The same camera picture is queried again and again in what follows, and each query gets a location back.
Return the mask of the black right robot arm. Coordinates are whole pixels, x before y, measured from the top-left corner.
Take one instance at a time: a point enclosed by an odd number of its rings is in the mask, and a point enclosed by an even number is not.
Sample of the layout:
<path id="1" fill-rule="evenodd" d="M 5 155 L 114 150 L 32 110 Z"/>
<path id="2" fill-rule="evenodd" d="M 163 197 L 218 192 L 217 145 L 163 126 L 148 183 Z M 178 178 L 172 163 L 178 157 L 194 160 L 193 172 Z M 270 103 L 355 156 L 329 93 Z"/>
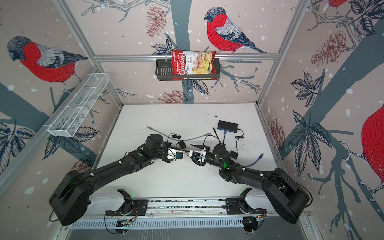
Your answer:
<path id="1" fill-rule="evenodd" d="M 283 169 L 254 170 L 232 160 L 235 152 L 228 152 L 225 144 L 217 144 L 213 151 L 202 145 L 200 151 L 189 151 L 189 158 L 198 166 L 206 164 L 219 168 L 219 175 L 227 182 L 244 184 L 265 193 L 276 213 L 295 224 L 305 208 L 313 202 L 312 194 L 294 181 Z"/>

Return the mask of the black network switch box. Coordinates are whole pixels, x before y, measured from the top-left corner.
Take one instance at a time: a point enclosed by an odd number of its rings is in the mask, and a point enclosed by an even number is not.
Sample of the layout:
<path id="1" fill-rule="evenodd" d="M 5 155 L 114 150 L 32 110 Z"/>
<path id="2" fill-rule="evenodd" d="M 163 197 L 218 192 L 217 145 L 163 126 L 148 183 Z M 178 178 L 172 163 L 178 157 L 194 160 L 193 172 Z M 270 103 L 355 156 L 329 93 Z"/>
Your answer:
<path id="1" fill-rule="evenodd" d="M 236 133 L 238 131 L 238 124 L 227 121 L 219 121 L 217 129 L 225 132 Z"/>

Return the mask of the black power adapter with cord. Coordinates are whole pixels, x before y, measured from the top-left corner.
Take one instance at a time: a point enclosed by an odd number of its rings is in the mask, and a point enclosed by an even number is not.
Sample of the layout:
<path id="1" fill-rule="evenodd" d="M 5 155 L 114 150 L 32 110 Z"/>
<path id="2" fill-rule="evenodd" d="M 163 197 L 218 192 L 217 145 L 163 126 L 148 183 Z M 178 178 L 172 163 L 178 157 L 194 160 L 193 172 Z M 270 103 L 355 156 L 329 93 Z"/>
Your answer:
<path id="1" fill-rule="evenodd" d="M 168 137 L 167 137 L 167 140 L 173 140 L 173 141 L 177 141 L 176 145 L 179 146 L 180 149 L 185 149 L 187 146 L 185 144 L 185 142 L 183 140 L 181 140 L 181 135 L 177 135 L 177 134 L 169 134 Z"/>

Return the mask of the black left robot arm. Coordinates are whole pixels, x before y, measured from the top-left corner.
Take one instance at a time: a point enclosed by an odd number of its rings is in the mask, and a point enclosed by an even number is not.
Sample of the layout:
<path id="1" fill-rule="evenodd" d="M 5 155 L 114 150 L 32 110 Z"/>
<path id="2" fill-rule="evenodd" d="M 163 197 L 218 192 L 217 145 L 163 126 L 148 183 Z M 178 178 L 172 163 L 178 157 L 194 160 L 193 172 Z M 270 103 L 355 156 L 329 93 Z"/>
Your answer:
<path id="1" fill-rule="evenodd" d="M 79 220 L 91 204 L 89 197 L 101 187 L 135 173 L 161 159 L 166 163 L 182 159 L 184 152 L 172 149 L 159 134 L 151 134 L 136 150 L 125 153 L 124 157 L 95 170 L 79 173 L 68 172 L 49 199 L 53 213 L 63 226 Z"/>

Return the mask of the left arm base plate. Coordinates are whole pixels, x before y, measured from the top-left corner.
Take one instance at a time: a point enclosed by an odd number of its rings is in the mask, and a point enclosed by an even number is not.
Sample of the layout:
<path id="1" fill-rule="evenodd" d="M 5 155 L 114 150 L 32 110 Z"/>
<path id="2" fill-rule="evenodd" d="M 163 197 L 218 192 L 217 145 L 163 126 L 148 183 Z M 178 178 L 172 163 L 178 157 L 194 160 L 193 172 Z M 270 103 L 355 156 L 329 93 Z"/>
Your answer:
<path id="1" fill-rule="evenodd" d="M 145 216 L 148 203 L 148 200 L 125 201 L 118 210 L 106 211 L 105 215 L 106 217 Z"/>

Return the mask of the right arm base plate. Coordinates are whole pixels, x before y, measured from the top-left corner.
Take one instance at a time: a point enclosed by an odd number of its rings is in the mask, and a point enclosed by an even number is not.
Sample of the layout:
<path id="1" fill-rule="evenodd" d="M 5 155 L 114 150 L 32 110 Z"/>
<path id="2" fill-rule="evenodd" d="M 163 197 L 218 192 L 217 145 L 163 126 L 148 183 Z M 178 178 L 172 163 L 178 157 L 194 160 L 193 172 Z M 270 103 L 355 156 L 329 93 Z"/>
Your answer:
<path id="1" fill-rule="evenodd" d="M 225 204 L 222 206 L 226 209 L 228 215 L 266 215 L 266 209 L 252 209 L 245 200 L 225 199 Z"/>

